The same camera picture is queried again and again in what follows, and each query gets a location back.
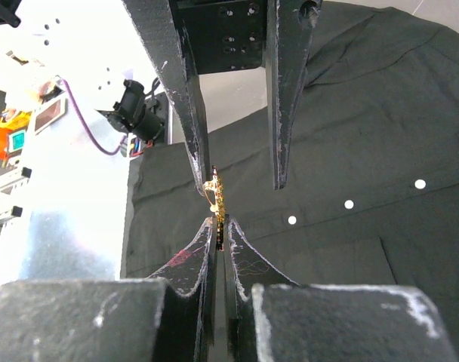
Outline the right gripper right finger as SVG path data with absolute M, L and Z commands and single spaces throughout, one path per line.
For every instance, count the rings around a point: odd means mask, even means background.
M 246 239 L 235 218 L 225 217 L 223 227 L 223 260 L 225 275 L 226 334 L 228 355 L 233 361 L 244 361 L 245 341 L 251 321 L 251 288 L 254 284 L 296 285 L 262 256 Z

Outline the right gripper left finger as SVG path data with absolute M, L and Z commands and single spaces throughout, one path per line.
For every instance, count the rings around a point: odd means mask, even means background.
M 154 361 L 206 361 L 214 344 L 217 220 L 206 218 L 195 237 L 150 277 L 167 284 L 158 316 Z

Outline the black button shirt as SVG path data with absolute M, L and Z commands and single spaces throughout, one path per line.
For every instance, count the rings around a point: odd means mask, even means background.
M 273 190 L 267 113 L 212 132 L 228 213 L 300 284 L 401 284 L 436 304 L 459 358 L 459 33 L 326 2 Z

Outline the gold brooch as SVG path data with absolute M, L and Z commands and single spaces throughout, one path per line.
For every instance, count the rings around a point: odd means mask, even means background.
M 216 248 L 223 250 L 226 208 L 223 196 L 223 182 L 215 166 L 212 167 L 211 179 L 203 184 L 203 191 L 210 204 L 210 211 L 215 215 L 217 221 Z

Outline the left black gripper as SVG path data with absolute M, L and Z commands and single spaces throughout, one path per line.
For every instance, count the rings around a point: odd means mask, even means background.
M 266 41 L 273 187 L 283 189 L 322 2 L 132 0 L 124 5 L 180 121 L 198 189 L 211 178 L 199 75 L 261 67 Z

